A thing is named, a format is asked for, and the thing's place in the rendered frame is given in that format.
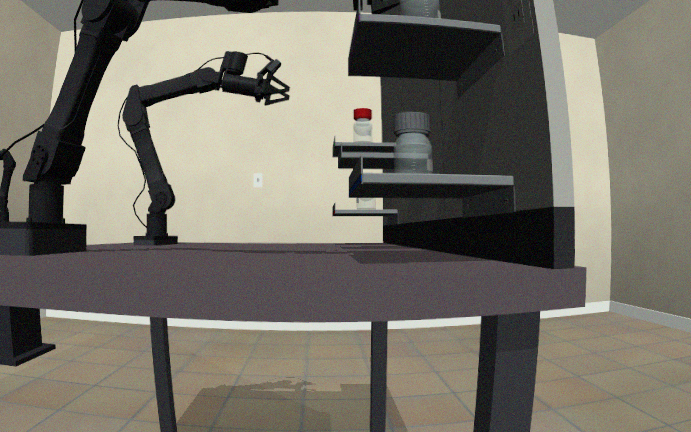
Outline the clear glass bottle with green cap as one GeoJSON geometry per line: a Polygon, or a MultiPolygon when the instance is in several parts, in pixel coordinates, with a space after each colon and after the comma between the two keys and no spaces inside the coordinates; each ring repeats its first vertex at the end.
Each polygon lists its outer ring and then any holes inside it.
{"type": "Polygon", "coordinates": [[[399,0],[400,15],[441,18],[439,0],[399,0]]]}

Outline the clear bottle with red cap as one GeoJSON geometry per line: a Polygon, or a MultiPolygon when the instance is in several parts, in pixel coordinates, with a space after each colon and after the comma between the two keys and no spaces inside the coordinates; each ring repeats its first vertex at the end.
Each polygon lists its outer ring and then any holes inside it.
{"type": "Polygon", "coordinates": [[[368,108],[354,109],[353,142],[373,142],[372,139],[372,110],[368,108]]]}

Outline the white bottle with yellow cap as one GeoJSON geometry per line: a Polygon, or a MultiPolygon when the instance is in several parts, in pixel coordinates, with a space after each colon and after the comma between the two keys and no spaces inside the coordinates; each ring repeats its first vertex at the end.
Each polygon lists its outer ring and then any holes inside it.
{"type": "Polygon", "coordinates": [[[376,198],[356,198],[357,210],[375,210],[376,198]]]}

